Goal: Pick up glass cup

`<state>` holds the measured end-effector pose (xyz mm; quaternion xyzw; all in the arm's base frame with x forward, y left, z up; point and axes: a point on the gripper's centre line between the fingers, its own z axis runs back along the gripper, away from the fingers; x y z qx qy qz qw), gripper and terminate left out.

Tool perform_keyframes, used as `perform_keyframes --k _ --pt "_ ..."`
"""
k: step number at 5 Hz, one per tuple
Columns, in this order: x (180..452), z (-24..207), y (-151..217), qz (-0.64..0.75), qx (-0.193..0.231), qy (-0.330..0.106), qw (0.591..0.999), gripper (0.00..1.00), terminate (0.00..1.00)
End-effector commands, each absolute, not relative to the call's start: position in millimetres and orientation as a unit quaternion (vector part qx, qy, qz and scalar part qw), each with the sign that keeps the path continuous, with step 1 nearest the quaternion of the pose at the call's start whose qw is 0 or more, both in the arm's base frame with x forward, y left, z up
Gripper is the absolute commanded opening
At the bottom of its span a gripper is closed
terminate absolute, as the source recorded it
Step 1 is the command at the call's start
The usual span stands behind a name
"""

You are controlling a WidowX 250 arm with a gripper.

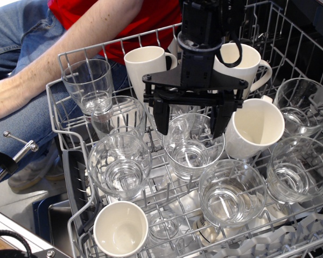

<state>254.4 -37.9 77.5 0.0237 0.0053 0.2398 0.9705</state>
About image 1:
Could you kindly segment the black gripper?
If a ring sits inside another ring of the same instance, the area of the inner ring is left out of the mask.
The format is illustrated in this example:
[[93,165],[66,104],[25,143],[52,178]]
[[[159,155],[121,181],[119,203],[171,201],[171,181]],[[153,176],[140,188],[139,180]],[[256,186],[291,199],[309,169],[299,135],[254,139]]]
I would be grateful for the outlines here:
[[223,62],[220,33],[213,42],[180,32],[181,63],[168,71],[145,74],[144,102],[153,107],[157,130],[168,134],[170,104],[212,106],[211,134],[217,138],[225,131],[236,108],[242,103],[248,82],[213,69],[215,59]]

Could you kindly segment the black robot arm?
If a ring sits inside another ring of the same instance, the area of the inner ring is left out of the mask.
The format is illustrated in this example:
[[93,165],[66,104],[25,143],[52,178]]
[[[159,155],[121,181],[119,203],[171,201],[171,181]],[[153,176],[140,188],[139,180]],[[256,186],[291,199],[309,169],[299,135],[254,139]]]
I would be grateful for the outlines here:
[[170,105],[210,108],[210,132],[214,138],[225,131],[232,114],[242,107],[248,82],[214,70],[214,61],[223,62],[223,38],[231,36],[238,57],[223,65],[234,68],[242,61],[242,45],[236,30],[242,25],[243,1],[180,1],[181,31],[177,41],[181,62],[167,71],[146,74],[144,102],[153,107],[157,130],[168,134]]

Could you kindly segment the person's bare forearm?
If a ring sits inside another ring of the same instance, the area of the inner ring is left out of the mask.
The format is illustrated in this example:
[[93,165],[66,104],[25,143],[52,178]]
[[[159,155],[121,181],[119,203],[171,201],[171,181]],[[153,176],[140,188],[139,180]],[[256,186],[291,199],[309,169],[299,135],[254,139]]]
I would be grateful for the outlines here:
[[23,108],[61,76],[58,55],[113,40],[139,14],[143,1],[97,1],[49,49],[17,74],[0,80],[0,119]]

